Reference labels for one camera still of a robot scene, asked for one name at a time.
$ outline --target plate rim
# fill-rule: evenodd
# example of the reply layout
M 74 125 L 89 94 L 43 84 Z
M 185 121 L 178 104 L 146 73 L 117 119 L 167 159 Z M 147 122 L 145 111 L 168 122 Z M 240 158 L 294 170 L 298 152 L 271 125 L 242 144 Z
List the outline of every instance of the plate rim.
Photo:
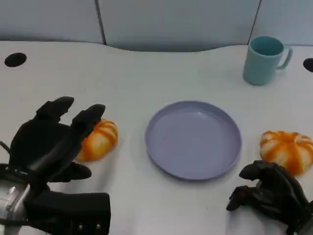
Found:
M 189 177 L 183 177 L 181 175 L 177 175 L 177 174 L 174 174 L 172 172 L 169 172 L 168 170 L 164 169 L 162 166 L 160 166 L 160 164 L 155 161 L 155 159 L 152 157 L 152 154 L 151 154 L 151 150 L 149 148 L 149 144 L 148 144 L 148 130 L 151 129 L 151 127 L 153 126 L 153 121 L 157 118 L 157 116 L 162 112 L 164 111 L 165 109 L 171 107 L 171 106 L 174 106 L 174 105 L 178 105 L 180 103 L 198 103 L 198 104 L 204 104 L 204 105 L 209 105 L 209 106 L 212 106 L 216 109 L 218 109 L 220 112 L 224 113 L 234 124 L 234 127 L 236 128 L 236 131 L 238 132 L 239 134 L 239 148 L 238 148 L 238 153 L 236 153 L 236 155 L 234 156 L 234 161 L 228 165 L 225 169 L 221 170 L 220 172 L 216 173 L 216 174 L 212 174 L 211 176 L 207 176 L 207 177 L 199 177 L 199 178 L 189 178 Z M 226 112 L 224 111 L 223 109 L 209 103 L 209 102 L 204 102 L 204 101 L 198 101 L 198 100 L 184 100 L 184 101 L 178 101 L 178 102 L 174 102 L 174 103 L 171 103 L 171 104 L 168 104 L 166 106 L 164 106 L 163 108 L 161 108 L 160 110 L 158 110 L 149 120 L 149 123 L 146 127 L 146 130 L 145 130 L 145 135 L 144 135 L 144 138 L 145 138 L 145 145 L 146 145 L 146 151 L 147 151 L 147 154 L 149 155 L 150 159 L 154 162 L 155 165 L 157 165 L 161 170 L 165 171 L 166 173 L 172 175 L 172 176 L 175 176 L 177 178 L 180 178 L 180 179 L 184 179 L 184 180 L 190 180 L 190 181 L 204 181 L 204 180 L 210 180 L 210 179 L 213 179 L 213 178 L 217 178 L 223 174 L 225 174 L 226 172 L 228 172 L 229 170 L 231 170 L 232 167 L 234 167 L 234 165 L 238 162 L 238 160 L 240 159 L 240 154 L 241 154 L 241 150 L 242 150 L 242 145 L 243 145 L 243 141 L 242 141 L 242 134 L 241 134 L 241 131 L 238 127 L 238 124 L 236 123 L 236 121 Z

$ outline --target light blue mug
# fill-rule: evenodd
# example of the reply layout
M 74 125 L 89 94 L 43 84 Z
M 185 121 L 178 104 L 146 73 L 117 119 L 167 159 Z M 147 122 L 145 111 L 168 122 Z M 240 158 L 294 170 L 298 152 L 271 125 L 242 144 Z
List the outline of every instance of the light blue mug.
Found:
M 248 46 L 244 67 L 244 79 L 253 85 L 270 82 L 276 70 L 283 70 L 289 64 L 293 50 L 290 48 L 286 60 L 278 66 L 284 45 L 276 38 L 261 36 L 253 39 Z

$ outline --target panel seam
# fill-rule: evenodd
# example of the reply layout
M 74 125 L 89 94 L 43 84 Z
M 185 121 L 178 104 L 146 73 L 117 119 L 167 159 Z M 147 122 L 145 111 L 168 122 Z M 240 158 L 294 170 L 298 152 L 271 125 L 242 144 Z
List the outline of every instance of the panel seam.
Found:
M 250 35 L 249 35 L 249 39 L 248 39 L 248 44 L 250 43 L 250 40 L 251 40 L 251 36 L 252 36 L 253 30 L 254 30 L 256 19 L 258 18 L 258 14 L 259 14 L 259 11 L 260 11 L 261 3 L 262 3 L 262 0 L 259 1 L 258 9 L 256 10 L 256 14 L 255 14 L 254 21 L 253 21 L 253 24 L 252 24 L 252 29 L 251 29 L 251 32 L 250 32 Z
M 100 33 L 101 33 L 101 37 L 102 37 L 102 43 L 104 45 L 106 45 L 107 41 L 106 41 L 106 36 L 104 34 L 104 28 L 103 28 L 103 23 L 102 23 L 101 11 L 100 11 L 100 7 L 99 7 L 99 0 L 94 0 L 94 4 L 96 6 L 96 13 L 97 13 L 98 22 L 99 22 Z

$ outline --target pumpkin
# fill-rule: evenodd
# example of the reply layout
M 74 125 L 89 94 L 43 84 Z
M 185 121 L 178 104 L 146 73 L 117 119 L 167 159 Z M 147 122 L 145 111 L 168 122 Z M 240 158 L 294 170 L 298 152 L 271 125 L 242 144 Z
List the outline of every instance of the pumpkin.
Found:
M 263 160 L 283 166 L 291 175 L 303 174 L 313 164 L 313 141 L 300 133 L 266 131 L 260 146 Z
M 98 160 L 113 149 L 117 140 L 116 124 L 112 121 L 101 119 L 89 136 L 82 142 L 82 149 L 76 160 L 87 162 Z

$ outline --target white table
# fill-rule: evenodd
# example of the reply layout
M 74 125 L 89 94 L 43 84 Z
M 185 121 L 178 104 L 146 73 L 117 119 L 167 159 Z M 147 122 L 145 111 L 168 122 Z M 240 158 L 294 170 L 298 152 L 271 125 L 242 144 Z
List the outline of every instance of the white table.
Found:
M 302 62 L 311 47 L 294 47 L 291 64 L 266 86 L 242 79 L 246 46 L 194 53 L 131 52 L 87 43 L 0 42 L 0 140 L 10 143 L 19 126 L 47 100 L 75 97 L 62 119 L 94 103 L 116 121 L 118 147 L 90 164 L 88 180 L 51 184 L 64 192 L 108 192 L 111 235 L 278 235 L 285 226 L 250 209 L 225 210 L 233 189 L 253 183 L 240 170 L 260 159 L 259 139 L 266 130 L 299 131 L 313 137 L 313 73 Z M 8 68 L 11 53 L 27 55 Z M 189 183 L 158 169 L 145 152 L 144 131 L 151 116 L 180 100 L 201 100 L 228 112 L 243 136 L 238 164 L 226 175 Z M 4 151 L 1 160 L 7 161 Z M 313 199 L 313 169 L 299 178 Z M 36 234 L 23 229 L 20 234 Z

